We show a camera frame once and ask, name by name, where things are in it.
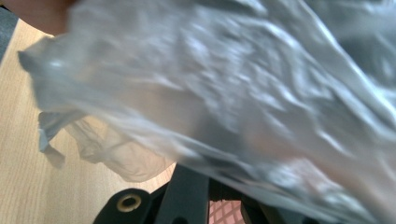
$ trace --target black plastic part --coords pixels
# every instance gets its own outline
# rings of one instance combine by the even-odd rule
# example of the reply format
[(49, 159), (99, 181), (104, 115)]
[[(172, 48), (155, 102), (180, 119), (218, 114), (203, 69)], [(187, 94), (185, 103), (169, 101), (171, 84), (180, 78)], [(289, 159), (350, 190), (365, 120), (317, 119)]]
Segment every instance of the black plastic part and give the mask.
[(246, 224), (270, 224), (257, 204), (242, 201), (241, 214)]
[(306, 218), (304, 218), (302, 224), (320, 224), (320, 223), (313, 218), (306, 217)]
[(145, 224), (154, 223), (158, 211), (160, 210), (161, 203), (163, 202), (163, 195), (165, 194), (167, 188), (168, 188), (168, 184), (165, 184), (150, 194), (151, 207), (148, 211), (148, 216), (146, 218)]
[(242, 194), (232, 189), (224, 184), (221, 184), (219, 181), (214, 179), (210, 179), (209, 181), (209, 199), (210, 201), (241, 201)]
[(209, 178), (178, 165), (168, 184), (156, 224), (207, 222)]
[[(125, 196), (133, 194), (140, 198), (140, 205), (131, 212), (121, 212), (117, 204), (119, 200)], [(93, 224), (143, 224), (145, 223), (150, 208), (150, 196), (141, 189), (126, 189), (115, 194), (108, 200), (105, 207), (96, 217)]]

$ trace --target light wood grain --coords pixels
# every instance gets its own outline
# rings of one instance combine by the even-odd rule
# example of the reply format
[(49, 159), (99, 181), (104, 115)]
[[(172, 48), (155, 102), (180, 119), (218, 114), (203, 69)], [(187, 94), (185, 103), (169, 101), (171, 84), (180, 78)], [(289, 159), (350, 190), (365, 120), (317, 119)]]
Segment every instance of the light wood grain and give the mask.
[(127, 183), (101, 163), (82, 161), (76, 143), (62, 131), (53, 145), (66, 163), (53, 168), (37, 150), (38, 110), (17, 57), (42, 36), (19, 21), (0, 64), (0, 223), (92, 223), (111, 195), (127, 188), (152, 192), (174, 167), (150, 181)]

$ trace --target crumpled plastic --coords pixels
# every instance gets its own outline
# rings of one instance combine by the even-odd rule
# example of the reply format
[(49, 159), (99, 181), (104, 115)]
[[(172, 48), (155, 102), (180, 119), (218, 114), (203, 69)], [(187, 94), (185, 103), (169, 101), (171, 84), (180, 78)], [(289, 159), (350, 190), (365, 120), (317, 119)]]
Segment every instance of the crumpled plastic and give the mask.
[(40, 147), (69, 123), (95, 139), (93, 115), (147, 162), (330, 222), (394, 223), (395, 17), (386, 0), (79, 2), (68, 34), (20, 54)]

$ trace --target round hole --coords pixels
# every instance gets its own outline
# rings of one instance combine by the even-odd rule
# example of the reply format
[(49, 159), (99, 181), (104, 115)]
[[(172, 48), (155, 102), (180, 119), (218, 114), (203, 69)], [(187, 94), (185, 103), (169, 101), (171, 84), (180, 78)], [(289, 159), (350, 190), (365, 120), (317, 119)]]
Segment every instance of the round hole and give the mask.
[(136, 203), (136, 200), (134, 198), (127, 198), (122, 202), (122, 206), (129, 207), (132, 206)]
[(117, 202), (117, 209), (120, 212), (132, 212), (140, 206), (142, 199), (136, 194), (126, 194)]
[(189, 222), (184, 217), (177, 217), (177, 218), (174, 219), (172, 224), (189, 224)]

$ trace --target wooden surface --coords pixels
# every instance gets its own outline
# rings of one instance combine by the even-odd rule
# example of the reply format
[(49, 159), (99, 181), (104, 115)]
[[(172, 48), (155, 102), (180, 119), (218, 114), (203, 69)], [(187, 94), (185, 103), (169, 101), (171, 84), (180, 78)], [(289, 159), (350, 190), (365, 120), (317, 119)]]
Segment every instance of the wooden surface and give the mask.
[(0, 64), (0, 224), (88, 224), (114, 193), (152, 192), (168, 181), (173, 167), (148, 182), (127, 183), (102, 163), (82, 161), (65, 131), (52, 142), (66, 156), (64, 168), (50, 165), (37, 149), (38, 110), (17, 57), (43, 35), (19, 21)]

